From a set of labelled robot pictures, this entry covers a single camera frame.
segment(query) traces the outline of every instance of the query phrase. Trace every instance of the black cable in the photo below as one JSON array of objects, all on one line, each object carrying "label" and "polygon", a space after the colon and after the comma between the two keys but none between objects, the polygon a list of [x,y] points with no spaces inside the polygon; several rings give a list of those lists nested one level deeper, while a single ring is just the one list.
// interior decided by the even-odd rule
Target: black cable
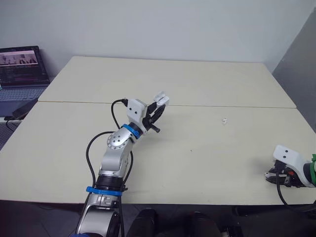
[{"label": "black cable", "polygon": [[6,121],[5,126],[6,126],[8,129],[10,129],[12,132],[14,132],[14,130],[13,130],[12,128],[10,128],[10,127],[9,127],[9,124],[8,124],[8,123],[9,123],[9,121],[10,121],[10,120],[7,120],[7,121]]},{"label": "black cable", "polygon": [[119,212],[119,218],[120,218],[120,235],[121,235],[121,237],[125,237],[121,196],[118,197],[118,212]]},{"label": "black cable", "polygon": [[122,102],[122,101],[123,101],[123,99],[115,100],[115,101],[112,103],[112,105],[111,105],[111,114],[112,114],[113,120],[114,120],[116,126],[118,127],[118,129],[119,129],[119,123],[118,123],[118,121],[117,121],[117,119],[115,118],[115,115],[114,115],[114,105],[115,105],[116,103]]},{"label": "black cable", "polygon": [[93,170],[93,167],[91,165],[91,162],[90,162],[90,158],[89,158],[89,150],[90,150],[90,147],[92,145],[92,143],[94,142],[95,139],[97,139],[98,137],[104,135],[104,134],[109,134],[109,133],[113,133],[113,132],[101,132],[99,133],[98,135],[94,136],[91,141],[89,142],[88,146],[87,146],[87,150],[85,151],[85,157],[87,159],[87,163],[88,163],[88,166],[89,166],[89,169],[91,171],[91,174],[92,174],[92,187],[94,188],[95,186],[95,173],[94,173],[94,170]]},{"label": "black cable", "polygon": [[304,212],[310,212],[310,211],[314,211],[316,210],[316,205],[311,204],[309,206],[305,206],[308,207],[307,209],[298,209],[298,208],[294,208],[291,205],[287,204],[287,202],[284,200],[282,193],[281,193],[281,189],[280,189],[280,177],[279,177],[279,173],[276,173],[276,189],[277,189],[277,193],[278,196],[280,197],[281,201],[283,202],[283,204],[290,210],[295,211],[295,212],[299,212],[299,213],[304,213]]}]

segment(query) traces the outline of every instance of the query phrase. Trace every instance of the floor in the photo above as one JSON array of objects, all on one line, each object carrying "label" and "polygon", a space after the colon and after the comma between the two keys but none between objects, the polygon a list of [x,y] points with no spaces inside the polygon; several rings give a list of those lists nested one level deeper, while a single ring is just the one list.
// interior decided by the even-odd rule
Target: floor
[{"label": "floor", "polygon": [[[231,206],[124,204],[126,231],[139,211],[148,207],[157,211],[160,225],[164,229],[172,225],[181,226],[187,214],[201,211],[210,216],[220,229],[223,226],[241,226],[245,237],[316,236],[315,219],[287,210],[283,206],[272,207],[274,210],[270,210],[270,206],[260,214],[240,217],[234,214]],[[81,208],[82,205],[73,204],[51,207],[43,203],[0,201],[1,236],[68,237],[75,231]]]}]

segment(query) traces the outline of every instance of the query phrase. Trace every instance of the white table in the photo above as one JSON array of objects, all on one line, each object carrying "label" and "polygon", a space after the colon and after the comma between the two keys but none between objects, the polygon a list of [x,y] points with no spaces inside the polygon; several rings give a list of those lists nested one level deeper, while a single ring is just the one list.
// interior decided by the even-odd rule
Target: white table
[{"label": "white table", "polygon": [[39,101],[150,103],[164,90],[171,105],[295,108],[262,63],[73,57]]},{"label": "white table", "polygon": [[[116,114],[126,121],[124,106]],[[275,145],[306,158],[315,152],[315,134],[296,109],[170,106],[157,126],[159,134],[151,131],[133,149],[124,202],[281,204],[264,178]],[[84,202],[91,185],[86,146],[113,129],[108,104],[38,102],[0,153],[0,199]],[[106,139],[91,148],[96,172]],[[289,203],[316,196],[316,189],[282,191]]]},{"label": "white table", "polygon": [[[163,78],[157,83],[156,73]],[[275,146],[306,159],[316,152],[315,133],[262,64],[74,57],[0,151],[0,199],[84,202],[91,185],[86,146],[97,133],[115,130],[109,103],[150,103],[159,89],[171,106],[156,124],[161,132],[151,131],[133,149],[125,203],[281,204],[264,178]],[[115,113],[127,122],[123,105]],[[96,173],[106,139],[91,147]],[[289,203],[316,196],[308,188],[282,192]]]}]

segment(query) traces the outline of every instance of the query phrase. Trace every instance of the black power cable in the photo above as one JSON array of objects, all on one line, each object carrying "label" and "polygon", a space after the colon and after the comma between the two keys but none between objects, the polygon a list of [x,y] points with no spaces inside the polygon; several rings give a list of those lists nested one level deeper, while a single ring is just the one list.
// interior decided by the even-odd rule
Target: black power cable
[{"label": "black power cable", "polygon": [[310,211],[314,211],[316,210],[316,200],[314,202],[314,204],[311,204],[309,206],[305,206],[305,209],[298,209],[298,208],[294,208],[293,206],[287,204],[287,202],[284,200],[282,193],[281,193],[281,188],[280,188],[280,176],[279,173],[276,173],[276,189],[277,189],[277,193],[278,196],[280,197],[281,201],[283,202],[283,204],[290,210],[295,211],[295,212],[299,212],[299,213],[304,213],[304,212],[310,212]]},{"label": "black power cable", "polygon": [[10,129],[12,132],[14,132],[14,130],[13,130],[12,128],[10,128],[10,127],[9,127],[9,124],[8,124],[8,123],[9,123],[9,121],[10,121],[10,120],[7,120],[7,121],[5,122],[5,126],[6,126],[8,129]]},{"label": "black power cable", "polygon": [[90,150],[90,147],[92,145],[92,143],[95,141],[95,139],[97,139],[98,137],[104,135],[104,134],[109,134],[109,133],[114,133],[114,132],[101,132],[99,133],[98,135],[94,136],[91,141],[89,142],[88,146],[87,146],[87,150],[85,151],[85,157],[87,159],[87,163],[88,163],[88,166],[89,166],[89,169],[91,171],[91,175],[92,175],[92,187],[94,188],[95,186],[95,173],[94,173],[94,170],[93,170],[93,167],[91,165],[91,162],[90,162],[90,158],[89,158],[89,150]]}]

